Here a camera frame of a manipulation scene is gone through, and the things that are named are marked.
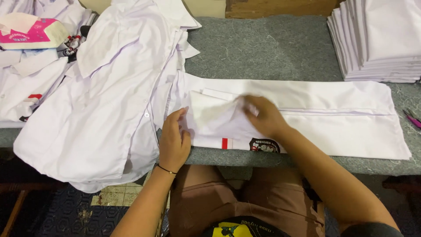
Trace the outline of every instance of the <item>black t-shirt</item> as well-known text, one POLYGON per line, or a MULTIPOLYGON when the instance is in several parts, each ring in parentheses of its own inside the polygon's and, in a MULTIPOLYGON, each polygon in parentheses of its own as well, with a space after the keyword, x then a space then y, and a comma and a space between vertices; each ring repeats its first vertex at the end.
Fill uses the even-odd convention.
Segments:
MULTIPOLYGON (((253 216, 237 216, 212 224, 200 237, 290 236, 253 216)), ((383 223, 365 223, 348 227, 341 237, 403 237, 403 235, 395 228, 383 223)))

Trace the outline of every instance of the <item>table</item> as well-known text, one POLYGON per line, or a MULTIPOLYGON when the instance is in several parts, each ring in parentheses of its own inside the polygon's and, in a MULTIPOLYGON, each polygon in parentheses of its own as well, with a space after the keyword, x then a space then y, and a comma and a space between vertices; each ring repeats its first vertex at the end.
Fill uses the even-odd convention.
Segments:
MULTIPOLYGON (((261 19, 198 17, 202 28, 189 33, 201 53, 186 61, 186 71, 204 78, 292 81, 342 81, 332 41, 322 16, 279 15, 261 19)), ((421 85, 388 83, 410 161, 333 157, 352 173, 421 174, 421 133, 402 109, 421 115, 421 85)), ((0 147, 12 146, 19 129, 0 129, 0 147)), ((286 154, 192 147, 188 164, 272 167, 293 165, 286 154)))

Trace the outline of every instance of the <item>hand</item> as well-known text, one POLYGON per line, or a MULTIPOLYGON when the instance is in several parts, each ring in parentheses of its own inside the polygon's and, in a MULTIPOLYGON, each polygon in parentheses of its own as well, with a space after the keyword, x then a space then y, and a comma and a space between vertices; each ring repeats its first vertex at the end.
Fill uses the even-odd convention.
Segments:
POLYGON ((291 127, 287 124, 278 108, 265 97, 253 95, 243 96, 246 106, 243 108, 245 115, 251 124, 266 137, 276 140, 277 136, 291 127), (259 114, 255 116, 247 104, 257 108, 259 114))
POLYGON ((159 142, 160 166, 164 169, 177 173, 186 163, 190 153, 190 133, 186 130, 180 135, 178 121, 183 119, 186 109, 179 109, 168 115, 162 127, 162 135, 159 142))

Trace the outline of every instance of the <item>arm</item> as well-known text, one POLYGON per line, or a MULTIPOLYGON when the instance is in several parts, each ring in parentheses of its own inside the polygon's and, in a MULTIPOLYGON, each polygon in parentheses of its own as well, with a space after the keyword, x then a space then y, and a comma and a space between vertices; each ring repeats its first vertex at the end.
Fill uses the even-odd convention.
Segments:
MULTIPOLYGON (((160 139, 160 166, 174 173, 190 153, 190 134, 183 130, 181 137, 177 122, 185 112, 185 109, 180 109, 167 117, 160 139)), ((156 167, 111 237, 154 237, 174 178, 175 174, 156 167)))
POLYGON ((258 110, 244 112, 263 135, 276 140, 292 157, 325 205, 339 222, 341 231, 353 224, 380 222, 398 229, 381 201, 350 172, 290 127, 278 109, 264 97, 245 96, 258 110))

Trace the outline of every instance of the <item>black bracelet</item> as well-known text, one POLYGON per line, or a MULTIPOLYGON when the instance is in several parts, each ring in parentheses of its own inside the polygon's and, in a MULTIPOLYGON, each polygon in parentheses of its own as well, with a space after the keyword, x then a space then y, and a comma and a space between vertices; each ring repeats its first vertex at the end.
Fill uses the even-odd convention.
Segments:
POLYGON ((174 173, 174 172, 172 172, 172 171, 169 171, 169 170, 166 170, 166 169, 164 169, 164 168, 162 168, 159 164, 157 164, 157 166, 159 167, 159 168, 161 168, 161 169, 163 169, 163 170, 165 170, 165 171, 167 171, 167 172, 169 172, 170 174, 177 174, 177 173, 174 173))

